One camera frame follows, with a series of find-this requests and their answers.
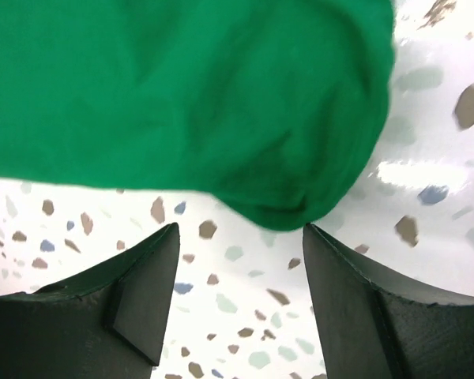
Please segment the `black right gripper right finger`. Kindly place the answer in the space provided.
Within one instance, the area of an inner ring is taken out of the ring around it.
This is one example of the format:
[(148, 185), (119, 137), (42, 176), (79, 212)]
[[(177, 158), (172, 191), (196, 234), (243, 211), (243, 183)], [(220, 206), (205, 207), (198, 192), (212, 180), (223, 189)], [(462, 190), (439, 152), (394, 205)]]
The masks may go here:
[(319, 227), (303, 257), (330, 378), (474, 378), (474, 297), (414, 280)]

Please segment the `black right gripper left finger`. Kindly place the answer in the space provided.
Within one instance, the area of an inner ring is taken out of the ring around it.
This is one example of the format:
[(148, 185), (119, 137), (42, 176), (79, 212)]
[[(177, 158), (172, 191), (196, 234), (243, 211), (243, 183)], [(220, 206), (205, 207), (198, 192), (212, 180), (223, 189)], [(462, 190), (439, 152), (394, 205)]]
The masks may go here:
[(76, 275), (0, 296), (0, 379), (150, 377), (179, 251), (171, 223)]

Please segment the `green t shirt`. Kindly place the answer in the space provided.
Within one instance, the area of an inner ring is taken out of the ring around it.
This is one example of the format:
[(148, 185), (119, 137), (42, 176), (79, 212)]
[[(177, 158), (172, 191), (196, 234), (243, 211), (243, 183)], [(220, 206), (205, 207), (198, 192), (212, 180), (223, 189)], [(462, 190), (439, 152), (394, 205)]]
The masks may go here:
[(328, 214), (385, 125), (390, 1), (0, 1), (0, 178)]

